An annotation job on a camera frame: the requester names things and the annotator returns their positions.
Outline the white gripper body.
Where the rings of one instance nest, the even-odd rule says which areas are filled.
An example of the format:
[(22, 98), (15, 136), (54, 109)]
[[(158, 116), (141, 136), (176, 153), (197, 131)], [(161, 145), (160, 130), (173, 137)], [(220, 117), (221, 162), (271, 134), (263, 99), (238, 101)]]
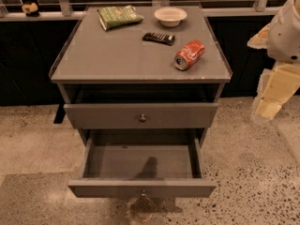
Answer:
[(285, 5), (270, 22), (268, 56), (286, 63), (300, 63), (300, 14), (295, 3)]

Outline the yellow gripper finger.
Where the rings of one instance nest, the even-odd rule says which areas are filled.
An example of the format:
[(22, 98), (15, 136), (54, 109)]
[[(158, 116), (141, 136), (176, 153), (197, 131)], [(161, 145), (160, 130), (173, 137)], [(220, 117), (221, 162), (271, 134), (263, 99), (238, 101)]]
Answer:
[(276, 62), (272, 69), (265, 69), (252, 103), (251, 120), (255, 124), (271, 121), (299, 88), (299, 64)]
[(270, 24), (264, 26), (256, 35), (254, 35), (248, 42), (247, 46), (253, 49), (265, 49), (267, 47), (267, 38)]

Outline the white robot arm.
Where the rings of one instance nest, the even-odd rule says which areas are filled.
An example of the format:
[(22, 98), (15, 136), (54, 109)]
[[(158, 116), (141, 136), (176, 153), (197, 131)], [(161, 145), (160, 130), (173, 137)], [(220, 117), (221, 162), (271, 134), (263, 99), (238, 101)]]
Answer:
[(300, 88), (300, 0), (287, 0), (272, 21), (247, 45), (266, 49), (275, 60), (260, 77), (251, 119), (256, 124), (271, 121)]

